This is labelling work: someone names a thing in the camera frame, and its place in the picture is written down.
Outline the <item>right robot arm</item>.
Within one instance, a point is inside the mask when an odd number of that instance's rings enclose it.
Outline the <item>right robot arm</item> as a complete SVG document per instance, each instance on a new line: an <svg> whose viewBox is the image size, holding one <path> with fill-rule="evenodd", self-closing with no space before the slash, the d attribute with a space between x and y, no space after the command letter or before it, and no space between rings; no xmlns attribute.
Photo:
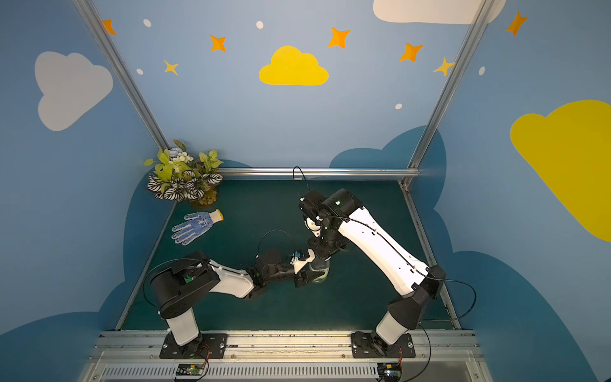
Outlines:
<svg viewBox="0 0 611 382"><path fill-rule="evenodd" d="M304 224L313 236L306 249L294 253L295 283L318 283L329 272L329 259L356 245L382 270L399 297L388 305L373 339L394 345L423 320L446 281L445 271L415 258L376 222L369 210L347 189L330 197L312 189L299 201Z"/></svg>

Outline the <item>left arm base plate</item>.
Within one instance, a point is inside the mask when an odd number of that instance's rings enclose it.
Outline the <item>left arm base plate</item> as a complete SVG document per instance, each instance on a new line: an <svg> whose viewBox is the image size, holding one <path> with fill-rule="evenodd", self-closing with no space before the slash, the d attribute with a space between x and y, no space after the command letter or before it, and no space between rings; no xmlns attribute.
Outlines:
<svg viewBox="0 0 611 382"><path fill-rule="evenodd" d="M225 333L200 333L192 342L178 345L173 334L165 337L160 359L222 359L226 350L228 335Z"/></svg>

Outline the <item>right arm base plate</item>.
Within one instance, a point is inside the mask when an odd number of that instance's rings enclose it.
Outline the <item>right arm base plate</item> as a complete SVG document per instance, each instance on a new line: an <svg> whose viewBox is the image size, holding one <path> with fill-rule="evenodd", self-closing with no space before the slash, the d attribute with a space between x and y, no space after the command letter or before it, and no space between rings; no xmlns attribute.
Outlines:
<svg viewBox="0 0 611 382"><path fill-rule="evenodd" d="M393 345L388 345L375 332L351 333L353 357L364 358L415 358L415 345L410 334L402 335Z"/></svg>

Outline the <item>round clear bottle green label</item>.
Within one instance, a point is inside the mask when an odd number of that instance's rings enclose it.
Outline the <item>round clear bottle green label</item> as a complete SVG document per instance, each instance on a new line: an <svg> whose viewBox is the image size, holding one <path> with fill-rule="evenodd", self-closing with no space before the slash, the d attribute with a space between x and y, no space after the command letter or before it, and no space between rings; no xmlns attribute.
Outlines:
<svg viewBox="0 0 611 382"><path fill-rule="evenodd" d="M323 283L329 275L330 262L325 261L316 257L312 263L310 263L311 271L311 282L312 283Z"/></svg>

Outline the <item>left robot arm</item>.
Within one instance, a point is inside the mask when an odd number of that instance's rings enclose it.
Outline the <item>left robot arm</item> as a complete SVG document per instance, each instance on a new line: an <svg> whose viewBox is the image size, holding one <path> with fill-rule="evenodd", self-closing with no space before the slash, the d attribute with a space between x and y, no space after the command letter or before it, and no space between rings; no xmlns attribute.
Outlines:
<svg viewBox="0 0 611 382"><path fill-rule="evenodd" d="M256 256L247 269L235 269L196 251L186 258L170 261L150 279L158 314L169 326L170 345L180 350L202 343L194 307L211 293L237 299L255 299L270 283L292 281L294 286L321 283L329 274L329 261L310 248L294 252L289 259L277 251Z"/></svg>

